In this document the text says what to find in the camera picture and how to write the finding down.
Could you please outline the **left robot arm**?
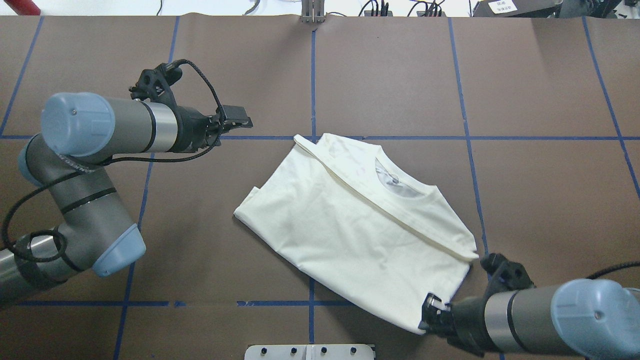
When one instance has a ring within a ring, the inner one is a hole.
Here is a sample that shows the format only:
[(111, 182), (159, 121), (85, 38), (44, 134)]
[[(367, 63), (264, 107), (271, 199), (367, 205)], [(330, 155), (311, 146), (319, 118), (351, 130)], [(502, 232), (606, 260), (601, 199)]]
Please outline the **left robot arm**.
[(183, 153), (193, 160), (220, 145), (221, 134), (252, 128), (246, 109), (218, 105), (205, 115), (171, 100), (144, 101), (92, 92), (56, 93), (41, 113), (41, 132), (20, 151), (18, 168), (48, 191), (63, 221), (9, 239), (21, 198), (2, 222), (1, 308), (66, 283), (84, 271), (108, 277), (146, 253), (138, 224), (106, 167), (147, 162), (146, 153)]

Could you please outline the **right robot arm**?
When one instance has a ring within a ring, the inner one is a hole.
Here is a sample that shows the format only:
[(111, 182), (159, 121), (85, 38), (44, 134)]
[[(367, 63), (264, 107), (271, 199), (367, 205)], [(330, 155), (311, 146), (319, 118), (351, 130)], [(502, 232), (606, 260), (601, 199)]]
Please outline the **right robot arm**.
[(445, 304), (434, 294), (422, 306), (419, 328), (450, 346), (486, 353), (637, 360), (638, 292), (608, 279), (489, 291)]

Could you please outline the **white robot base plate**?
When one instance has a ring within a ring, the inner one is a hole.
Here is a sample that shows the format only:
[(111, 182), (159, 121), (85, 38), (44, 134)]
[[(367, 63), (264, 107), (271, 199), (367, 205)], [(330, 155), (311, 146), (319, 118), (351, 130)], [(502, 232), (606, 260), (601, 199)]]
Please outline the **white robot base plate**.
[(245, 360), (376, 360), (374, 345), (362, 343), (256, 344), (247, 347)]

